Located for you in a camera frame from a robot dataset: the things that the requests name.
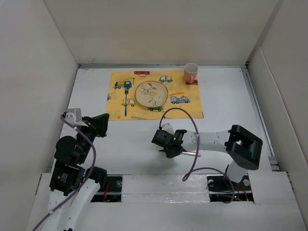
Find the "iridescent metal knife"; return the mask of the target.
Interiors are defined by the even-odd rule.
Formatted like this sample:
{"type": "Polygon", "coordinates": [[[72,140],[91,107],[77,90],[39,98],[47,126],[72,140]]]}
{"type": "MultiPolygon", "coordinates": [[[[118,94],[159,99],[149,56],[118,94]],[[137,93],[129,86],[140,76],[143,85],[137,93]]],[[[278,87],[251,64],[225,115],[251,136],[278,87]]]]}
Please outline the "iridescent metal knife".
{"type": "Polygon", "coordinates": [[[181,152],[181,154],[183,154],[183,155],[189,155],[189,156],[198,156],[198,157],[201,156],[201,154],[195,153],[195,152],[181,152]]]}

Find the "yellow vehicle print cloth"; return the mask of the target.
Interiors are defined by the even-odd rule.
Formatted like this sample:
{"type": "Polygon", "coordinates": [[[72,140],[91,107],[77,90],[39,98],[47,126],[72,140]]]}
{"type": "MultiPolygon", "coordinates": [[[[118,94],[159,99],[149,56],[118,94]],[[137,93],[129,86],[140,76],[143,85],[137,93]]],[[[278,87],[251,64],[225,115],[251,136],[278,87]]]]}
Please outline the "yellow vehicle print cloth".
{"type": "Polygon", "coordinates": [[[193,118],[203,118],[204,112],[199,91],[199,80],[188,83],[184,80],[183,70],[132,70],[114,71],[111,73],[108,90],[106,111],[110,120],[154,120],[165,118],[186,118],[180,109],[187,111],[193,118]],[[159,107],[149,108],[141,106],[136,98],[136,88],[145,81],[163,83],[169,96],[167,101],[159,107]],[[125,90],[129,88],[127,96],[127,116],[124,115],[125,90]]]}

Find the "beige bird pattern plate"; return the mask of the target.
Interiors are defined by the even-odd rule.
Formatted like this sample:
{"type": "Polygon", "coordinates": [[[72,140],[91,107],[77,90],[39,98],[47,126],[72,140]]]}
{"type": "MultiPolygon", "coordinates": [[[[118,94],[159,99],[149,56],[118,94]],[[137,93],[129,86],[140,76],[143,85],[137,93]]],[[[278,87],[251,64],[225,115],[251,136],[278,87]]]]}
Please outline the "beige bird pattern plate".
{"type": "Polygon", "coordinates": [[[155,108],[162,106],[169,96],[167,87],[157,81],[141,83],[135,92],[137,102],[144,107],[155,108]]]}

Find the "iridescent metal fork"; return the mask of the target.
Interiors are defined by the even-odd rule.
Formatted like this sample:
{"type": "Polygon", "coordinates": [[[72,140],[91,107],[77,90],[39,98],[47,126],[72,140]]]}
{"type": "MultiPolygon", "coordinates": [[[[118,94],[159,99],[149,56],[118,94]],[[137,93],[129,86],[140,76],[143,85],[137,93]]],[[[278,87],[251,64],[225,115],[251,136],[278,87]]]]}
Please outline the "iridescent metal fork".
{"type": "Polygon", "coordinates": [[[127,96],[128,96],[129,88],[124,88],[124,90],[125,90],[125,100],[124,100],[125,113],[124,115],[127,116],[127,96]]]}

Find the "pink cup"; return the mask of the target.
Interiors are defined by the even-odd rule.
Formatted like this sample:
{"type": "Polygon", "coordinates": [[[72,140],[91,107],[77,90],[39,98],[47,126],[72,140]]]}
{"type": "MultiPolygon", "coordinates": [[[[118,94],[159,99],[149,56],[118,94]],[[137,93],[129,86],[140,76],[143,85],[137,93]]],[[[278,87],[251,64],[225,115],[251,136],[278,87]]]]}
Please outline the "pink cup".
{"type": "Polygon", "coordinates": [[[188,63],[184,67],[184,80],[192,83],[197,78],[198,66],[194,63],[188,63]]]}

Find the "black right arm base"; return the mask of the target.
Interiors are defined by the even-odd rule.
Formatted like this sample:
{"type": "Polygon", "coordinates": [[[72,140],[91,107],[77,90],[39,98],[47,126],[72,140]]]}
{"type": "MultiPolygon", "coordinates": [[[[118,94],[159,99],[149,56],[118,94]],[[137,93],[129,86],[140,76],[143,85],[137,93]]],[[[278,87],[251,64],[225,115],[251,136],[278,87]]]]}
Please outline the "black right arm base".
{"type": "Polygon", "coordinates": [[[227,166],[224,172],[212,167],[206,167],[205,169],[215,172],[215,174],[207,174],[206,176],[206,188],[209,191],[211,202],[252,202],[254,200],[250,179],[247,174],[248,170],[232,165],[227,166]]]}

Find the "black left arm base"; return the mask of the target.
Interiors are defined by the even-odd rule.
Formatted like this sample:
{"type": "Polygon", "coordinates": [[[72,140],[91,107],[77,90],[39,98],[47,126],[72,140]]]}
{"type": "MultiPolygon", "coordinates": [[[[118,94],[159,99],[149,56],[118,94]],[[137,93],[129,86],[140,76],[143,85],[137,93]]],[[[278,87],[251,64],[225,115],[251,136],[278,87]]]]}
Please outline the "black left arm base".
{"type": "Polygon", "coordinates": [[[119,203],[121,202],[123,186],[122,175],[111,175],[107,177],[107,183],[94,195],[92,203],[119,203]]]}

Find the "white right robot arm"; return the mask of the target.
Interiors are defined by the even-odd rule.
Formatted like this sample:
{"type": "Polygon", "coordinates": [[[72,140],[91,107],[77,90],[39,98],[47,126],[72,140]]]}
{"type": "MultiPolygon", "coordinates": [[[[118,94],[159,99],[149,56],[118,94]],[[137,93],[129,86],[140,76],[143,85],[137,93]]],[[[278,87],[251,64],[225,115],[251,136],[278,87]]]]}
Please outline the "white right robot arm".
{"type": "Polygon", "coordinates": [[[222,178],[225,188],[232,190],[240,184],[249,170],[258,170],[263,141],[240,125],[221,132],[201,132],[178,129],[167,123],[158,129],[152,143],[163,148],[167,158],[184,152],[213,151],[226,153],[232,158],[227,174],[222,178]]]}

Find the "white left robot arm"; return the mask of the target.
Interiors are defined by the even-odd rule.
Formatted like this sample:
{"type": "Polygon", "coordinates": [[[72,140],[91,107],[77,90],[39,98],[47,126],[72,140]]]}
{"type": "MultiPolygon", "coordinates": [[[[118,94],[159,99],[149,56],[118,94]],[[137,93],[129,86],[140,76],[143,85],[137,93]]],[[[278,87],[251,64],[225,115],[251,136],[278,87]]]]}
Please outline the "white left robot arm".
{"type": "Polygon", "coordinates": [[[73,109],[61,120],[74,129],[75,137],[63,136],[54,154],[50,181],[48,214],[42,220],[44,231],[74,231],[87,205],[98,191],[107,186],[107,171],[96,167],[95,138],[104,138],[109,114],[82,117],[73,109]]]}

